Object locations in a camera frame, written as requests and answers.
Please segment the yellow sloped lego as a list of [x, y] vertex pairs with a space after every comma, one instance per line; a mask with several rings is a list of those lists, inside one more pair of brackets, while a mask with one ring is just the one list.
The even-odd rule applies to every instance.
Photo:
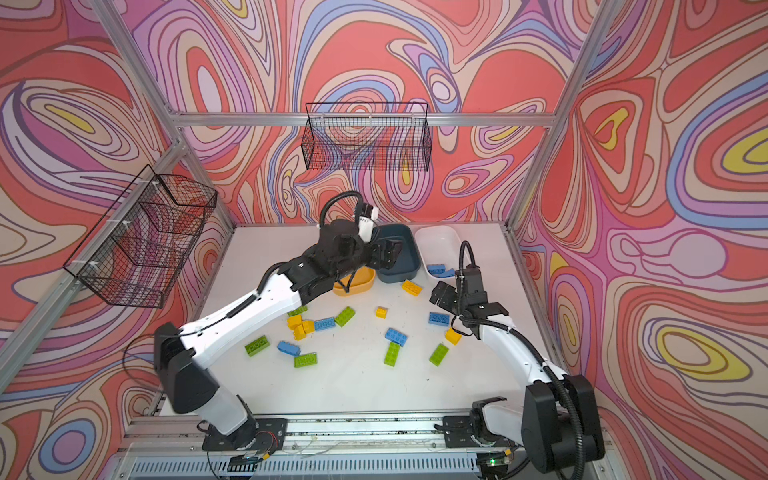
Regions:
[[408, 293], [409, 295], [412, 295], [414, 297], [418, 297], [421, 294], [422, 290], [423, 290], [423, 288], [421, 286], [419, 286], [418, 284], [416, 284], [416, 283], [414, 283], [414, 282], [412, 282], [410, 280], [406, 280], [406, 281], [403, 282], [402, 289], [406, 293]]

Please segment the yellow lego cluster block one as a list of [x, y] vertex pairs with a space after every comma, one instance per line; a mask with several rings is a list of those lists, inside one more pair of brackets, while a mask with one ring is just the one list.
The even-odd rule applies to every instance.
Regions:
[[287, 319], [287, 325], [291, 330], [303, 325], [303, 318], [301, 315], [289, 316]]

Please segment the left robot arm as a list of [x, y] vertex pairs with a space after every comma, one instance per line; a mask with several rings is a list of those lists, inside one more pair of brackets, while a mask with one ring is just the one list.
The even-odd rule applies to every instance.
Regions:
[[369, 219], [334, 220], [320, 226], [317, 242], [301, 255], [270, 266], [248, 294], [181, 327], [161, 325], [154, 333], [153, 366], [173, 411], [196, 414], [236, 450], [251, 448], [256, 420], [211, 366], [271, 321], [347, 285], [360, 268], [393, 267], [401, 251], [401, 241], [379, 238]]

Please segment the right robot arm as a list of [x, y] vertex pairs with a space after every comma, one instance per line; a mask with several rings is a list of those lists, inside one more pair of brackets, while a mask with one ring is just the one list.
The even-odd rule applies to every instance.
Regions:
[[476, 438], [498, 437], [522, 446], [541, 473], [582, 479], [590, 462], [605, 455], [594, 387], [545, 358], [515, 326], [509, 311], [491, 302], [477, 266], [456, 275], [454, 285], [441, 280], [430, 302], [448, 312], [469, 334], [489, 347], [523, 388], [522, 407], [504, 397], [477, 401], [470, 424]]

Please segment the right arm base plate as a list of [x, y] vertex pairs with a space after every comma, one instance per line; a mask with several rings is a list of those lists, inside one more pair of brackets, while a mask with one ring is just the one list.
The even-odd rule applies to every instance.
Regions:
[[469, 414], [444, 416], [433, 428], [443, 435], [448, 448], [519, 448], [514, 441], [488, 431], [481, 420]]

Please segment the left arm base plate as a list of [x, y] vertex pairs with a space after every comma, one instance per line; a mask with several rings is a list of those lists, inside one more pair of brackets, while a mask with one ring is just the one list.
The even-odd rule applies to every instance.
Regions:
[[283, 448], [287, 426], [286, 418], [251, 418], [233, 433], [225, 435], [213, 425], [206, 424], [202, 450], [256, 451], [272, 454]]

